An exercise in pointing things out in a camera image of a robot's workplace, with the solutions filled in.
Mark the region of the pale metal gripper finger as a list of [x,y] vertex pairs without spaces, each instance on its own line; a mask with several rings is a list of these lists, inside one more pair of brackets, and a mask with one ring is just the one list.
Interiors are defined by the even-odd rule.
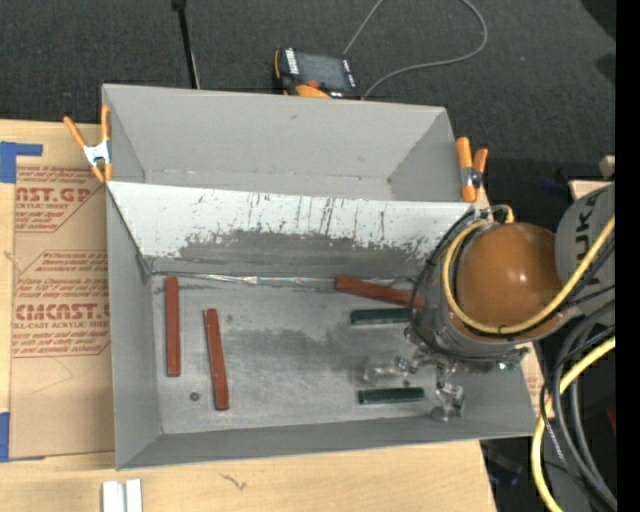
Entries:
[[437,421],[448,421],[452,417],[461,417],[464,409],[465,394],[461,385],[449,380],[451,368],[445,363],[436,366],[436,386],[433,398],[437,404],[431,409],[430,417]]
[[377,353],[367,358],[362,370],[362,381],[378,384],[388,379],[408,377],[417,371],[417,366],[408,356],[393,352]]

